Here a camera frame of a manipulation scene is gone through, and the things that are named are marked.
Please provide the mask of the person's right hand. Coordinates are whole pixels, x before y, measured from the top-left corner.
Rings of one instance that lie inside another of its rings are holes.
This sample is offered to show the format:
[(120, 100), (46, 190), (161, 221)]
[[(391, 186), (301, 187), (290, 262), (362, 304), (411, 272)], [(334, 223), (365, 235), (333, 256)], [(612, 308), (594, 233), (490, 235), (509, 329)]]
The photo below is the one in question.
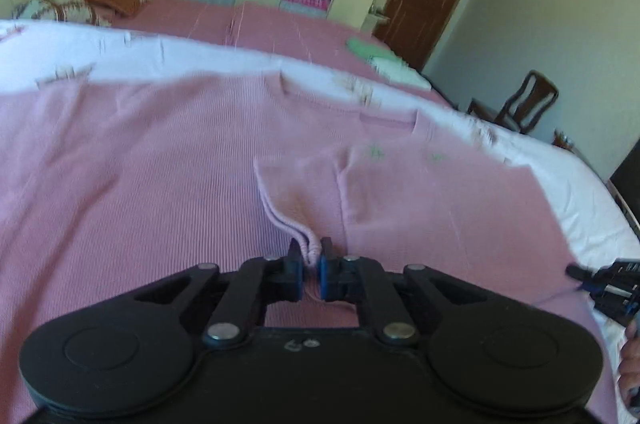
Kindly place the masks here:
[(618, 390), (625, 407), (631, 410), (638, 407), (634, 397), (639, 395), (640, 385), (640, 342), (638, 323), (631, 322), (625, 330), (626, 342), (620, 350), (620, 365), (618, 366)]

